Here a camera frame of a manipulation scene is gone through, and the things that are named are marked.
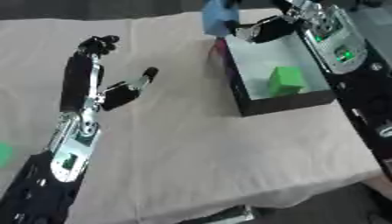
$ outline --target black box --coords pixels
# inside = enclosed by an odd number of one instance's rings
[[[217,39],[226,75],[242,116],[255,116],[331,103],[335,96],[311,54],[295,33],[263,44],[228,36]],[[270,97],[268,80],[275,67],[299,67],[304,92]]]

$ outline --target green object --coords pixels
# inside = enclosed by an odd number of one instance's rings
[[[6,143],[0,143],[0,168],[5,167],[11,159],[12,148]]]
[[[269,78],[272,97],[298,94],[305,87],[301,70],[294,66],[278,66]]]

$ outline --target screw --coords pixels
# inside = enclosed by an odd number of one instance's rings
[[[382,64],[376,62],[376,63],[373,63],[373,64],[370,66],[370,68],[371,68],[373,71],[378,72],[378,71],[382,70]]]

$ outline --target silver metal plate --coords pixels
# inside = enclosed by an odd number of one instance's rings
[[[334,5],[326,11],[326,15],[334,19],[339,28],[321,41],[317,41],[315,35],[319,27],[308,28],[304,30],[305,42],[334,74],[350,73],[362,65],[368,56],[365,39],[344,10]],[[338,61],[337,51],[342,47],[353,54],[352,59]]]

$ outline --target white cloth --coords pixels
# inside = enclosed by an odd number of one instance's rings
[[[275,14],[252,10],[256,21]],[[104,86],[158,67],[130,105],[101,114],[103,135],[68,223],[173,223],[238,204],[290,207],[380,168],[335,102],[240,118],[199,13],[114,21],[0,22],[0,140],[14,147],[2,192],[57,122],[63,70],[92,35],[119,35]]]

